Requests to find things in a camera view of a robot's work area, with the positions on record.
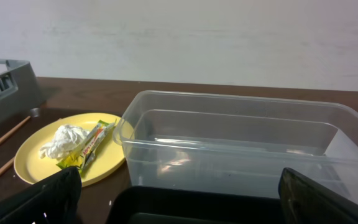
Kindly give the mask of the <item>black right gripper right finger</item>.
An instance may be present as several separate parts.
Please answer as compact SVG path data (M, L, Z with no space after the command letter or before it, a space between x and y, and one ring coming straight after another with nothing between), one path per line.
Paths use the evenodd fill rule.
M283 169L278 194L287 223L358 224L358 204L291 168Z

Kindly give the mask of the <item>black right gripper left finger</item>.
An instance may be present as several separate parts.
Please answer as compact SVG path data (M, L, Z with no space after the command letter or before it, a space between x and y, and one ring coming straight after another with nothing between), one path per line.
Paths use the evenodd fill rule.
M75 167L63 169L0 202L0 223L70 223L81 194Z

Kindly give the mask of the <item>yellow plate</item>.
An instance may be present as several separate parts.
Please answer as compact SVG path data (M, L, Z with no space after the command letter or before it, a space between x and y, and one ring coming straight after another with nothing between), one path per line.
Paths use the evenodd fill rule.
M16 174L25 182L35 184L60 171L56 159L39 157L42 145L52 140L53 135L64 124L80 126L91 130L100 120L118 123L120 117L107 113L84 113L53 120L31 135L18 149L14 159ZM95 184L116 171L125 161L122 146L114 142L109 133L96 150L96 159L81 176L82 186Z

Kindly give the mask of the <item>green yellow snack wrapper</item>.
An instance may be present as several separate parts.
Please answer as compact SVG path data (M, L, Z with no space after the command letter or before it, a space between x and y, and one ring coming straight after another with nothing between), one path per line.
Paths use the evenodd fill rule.
M87 137L74 150L57 163L61 169L76 167L80 175L95 160L96 150L107 134L115 128L115 123L99 120Z

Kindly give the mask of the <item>white tissue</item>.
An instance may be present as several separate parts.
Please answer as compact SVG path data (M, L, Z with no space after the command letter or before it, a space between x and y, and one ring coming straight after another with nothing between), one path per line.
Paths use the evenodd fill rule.
M79 126L61 125L55 132L53 139L39 149L39 158L48 157L61 160L85 140L89 133L90 131Z

